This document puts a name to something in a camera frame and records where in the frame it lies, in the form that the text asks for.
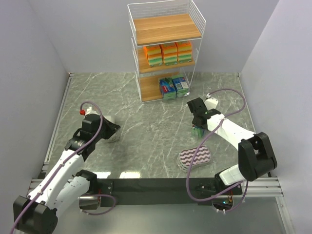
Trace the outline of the blue green sponge pack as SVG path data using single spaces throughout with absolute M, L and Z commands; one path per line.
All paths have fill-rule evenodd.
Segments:
M 173 80 L 170 77 L 159 80 L 159 88 L 163 100 L 171 100 L 176 98 L 176 89 Z
M 189 85 L 185 77 L 182 75 L 172 76 L 172 82 L 176 90 L 176 97 L 181 98 L 189 93 Z

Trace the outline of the orange sponge pack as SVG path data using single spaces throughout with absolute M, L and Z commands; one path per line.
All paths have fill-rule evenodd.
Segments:
M 177 46 L 174 42 L 160 45 L 162 60 L 165 66 L 177 64 Z
M 163 64 L 160 45 L 144 46 L 143 50 L 150 67 L 161 66 Z
M 192 44 L 189 40 L 176 42 L 178 63 L 192 61 Z

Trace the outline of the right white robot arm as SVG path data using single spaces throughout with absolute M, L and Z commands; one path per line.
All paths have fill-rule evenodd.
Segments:
M 194 116 L 192 124 L 217 134 L 238 151 L 238 163 L 214 177 L 214 185 L 219 192 L 237 182 L 254 181 L 277 167 L 273 147 L 266 133 L 246 130 L 220 111 L 207 109 L 208 100 L 198 97 L 187 104 Z

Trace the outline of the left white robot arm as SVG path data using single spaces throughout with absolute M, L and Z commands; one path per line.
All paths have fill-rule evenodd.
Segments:
M 18 196 L 14 201 L 14 225 L 10 232 L 51 234 L 60 216 L 78 197 L 94 196 L 100 202 L 103 194 L 97 175 L 78 168 L 95 150 L 97 142 L 110 139 L 119 129 L 112 118 L 86 114 L 50 173 L 26 197 Z

